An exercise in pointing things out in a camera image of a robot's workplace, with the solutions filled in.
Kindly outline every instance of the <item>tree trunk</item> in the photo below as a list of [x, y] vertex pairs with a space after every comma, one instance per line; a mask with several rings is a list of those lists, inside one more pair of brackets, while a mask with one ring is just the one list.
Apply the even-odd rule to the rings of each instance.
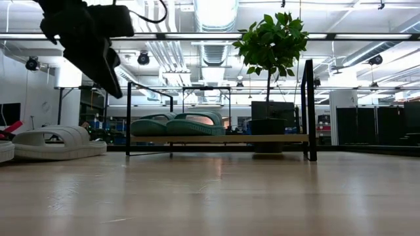
[[267, 79], [267, 97], [266, 97], [266, 108], [267, 108], [267, 119], [270, 118], [270, 84], [271, 84], [271, 74], [268, 71], [268, 79]]

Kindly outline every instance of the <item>red object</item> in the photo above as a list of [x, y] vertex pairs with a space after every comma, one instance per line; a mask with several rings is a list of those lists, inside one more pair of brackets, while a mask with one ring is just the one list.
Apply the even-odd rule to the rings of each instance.
[[22, 125], [23, 125], [23, 122], [17, 121], [13, 125], [5, 128], [4, 131], [11, 133], [11, 132], [17, 130], [18, 128], [20, 128]]

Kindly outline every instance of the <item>wooden floor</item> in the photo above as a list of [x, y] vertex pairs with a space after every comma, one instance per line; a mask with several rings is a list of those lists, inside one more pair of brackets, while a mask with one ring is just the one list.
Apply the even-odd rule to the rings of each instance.
[[0, 235], [420, 235], [420, 159], [109, 153], [0, 166]]

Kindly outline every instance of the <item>white foam object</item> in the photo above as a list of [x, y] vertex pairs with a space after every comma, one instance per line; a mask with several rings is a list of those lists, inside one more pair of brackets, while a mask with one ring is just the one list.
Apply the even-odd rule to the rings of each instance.
[[[58, 136], [64, 145], [46, 144], [45, 134]], [[106, 153], [106, 142], [89, 141], [82, 127], [48, 126], [27, 131], [13, 138], [16, 159], [72, 160]]]
[[0, 141], [0, 163], [10, 161], [14, 157], [14, 145], [9, 141]]

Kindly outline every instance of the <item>plant pot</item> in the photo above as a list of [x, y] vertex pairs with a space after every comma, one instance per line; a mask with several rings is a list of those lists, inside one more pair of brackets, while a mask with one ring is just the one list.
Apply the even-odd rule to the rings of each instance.
[[[251, 133], [252, 135], [270, 135], [270, 134], [284, 134], [285, 119], [258, 119], [252, 120]], [[255, 143], [256, 153], [281, 153], [283, 150], [283, 143], [281, 142], [263, 142]]]

